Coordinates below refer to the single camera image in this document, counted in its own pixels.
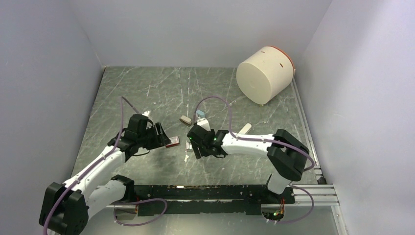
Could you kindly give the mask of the red staple box sleeve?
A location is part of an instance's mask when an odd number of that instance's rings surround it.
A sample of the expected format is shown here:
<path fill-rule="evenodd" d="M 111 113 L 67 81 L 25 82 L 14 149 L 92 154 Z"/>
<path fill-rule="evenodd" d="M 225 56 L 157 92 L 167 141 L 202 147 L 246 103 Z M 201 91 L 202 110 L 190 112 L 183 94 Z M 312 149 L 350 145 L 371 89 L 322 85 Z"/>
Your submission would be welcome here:
<path fill-rule="evenodd" d="M 169 140 L 170 140 L 170 143 L 165 146 L 166 148 L 171 148 L 171 147 L 180 145 L 180 138 L 178 136 L 171 137 L 169 138 Z"/>

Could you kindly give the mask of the beige stapler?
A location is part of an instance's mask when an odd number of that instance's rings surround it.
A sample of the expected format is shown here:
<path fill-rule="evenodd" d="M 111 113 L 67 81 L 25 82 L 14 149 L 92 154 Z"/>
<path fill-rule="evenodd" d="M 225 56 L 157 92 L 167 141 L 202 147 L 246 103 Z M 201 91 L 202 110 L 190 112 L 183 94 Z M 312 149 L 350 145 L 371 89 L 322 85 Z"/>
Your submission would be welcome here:
<path fill-rule="evenodd" d="M 179 118 L 179 121 L 182 122 L 183 124 L 187 125 L 187 126 L 191 126 L 192 125 L 192 119 L 187 117 L 187 116 L 181 116 Z"/>

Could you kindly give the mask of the staple box tray with staples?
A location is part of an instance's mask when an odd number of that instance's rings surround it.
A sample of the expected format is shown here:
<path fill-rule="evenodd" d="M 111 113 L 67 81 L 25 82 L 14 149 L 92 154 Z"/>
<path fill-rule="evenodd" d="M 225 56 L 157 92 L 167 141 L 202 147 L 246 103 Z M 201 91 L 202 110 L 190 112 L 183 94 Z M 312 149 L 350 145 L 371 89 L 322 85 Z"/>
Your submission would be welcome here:
<path fill-rule="evenodd" d="M 186 151 L 192 151 L 193 147 L 192 144 L 190 142 L 185 142 L 185 149 Z"/>

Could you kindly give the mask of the blue mini stapler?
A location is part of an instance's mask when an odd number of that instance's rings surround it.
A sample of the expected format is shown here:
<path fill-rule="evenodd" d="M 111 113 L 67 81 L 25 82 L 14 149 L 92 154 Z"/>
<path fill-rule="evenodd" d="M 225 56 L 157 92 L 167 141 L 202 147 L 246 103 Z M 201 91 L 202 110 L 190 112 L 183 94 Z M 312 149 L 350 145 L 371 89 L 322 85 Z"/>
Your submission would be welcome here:
<path fill-rule="evenodd" d="M 206 114 L 202 110 L 196 110 L 196 116 L 197 116 L 198 119 L 200 119 L 200 118 L 205 118 Z"/>

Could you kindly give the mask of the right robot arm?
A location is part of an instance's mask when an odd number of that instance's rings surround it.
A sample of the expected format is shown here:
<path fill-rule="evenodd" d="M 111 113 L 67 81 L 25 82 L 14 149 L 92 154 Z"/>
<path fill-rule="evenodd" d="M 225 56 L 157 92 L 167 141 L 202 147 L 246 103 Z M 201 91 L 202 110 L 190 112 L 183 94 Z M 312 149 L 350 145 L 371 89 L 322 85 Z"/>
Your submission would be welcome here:
<path fill-rule="evenodd" d="M 207 130 L 195 124 L 187 137 L 197 159 L 235 154 L 267 157 L 277 171 L 270 176 L 264 189 L 264 197 L 271 203 L 283 196 L 290 183 L 302 179 L 302 174 L 308 170 L 307 161 L 313 162 L 309 149 L 284 129 L 278 129 L 274 134 L 247 135 L 229 130 Z"/>

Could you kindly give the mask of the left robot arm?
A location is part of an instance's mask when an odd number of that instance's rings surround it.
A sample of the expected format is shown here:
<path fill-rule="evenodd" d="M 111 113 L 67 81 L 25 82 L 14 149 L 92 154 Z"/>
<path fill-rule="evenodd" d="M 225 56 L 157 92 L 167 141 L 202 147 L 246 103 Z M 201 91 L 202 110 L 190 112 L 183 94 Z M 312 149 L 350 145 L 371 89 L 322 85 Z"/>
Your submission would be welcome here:
<path fill-rule="evenodd" d="M 139 156 L 140 149 L 153 150 L 170 143 L 159 122 L 144 114 L 132 115 L 127 127 L 121 127 L 83 170 L 46 188 L 39 217 L 43 233 L 79 235 L 88 220 L 106 206 L 137 202 L 134 180 L 121 175 L 110 177 L 110 173 Z"/>

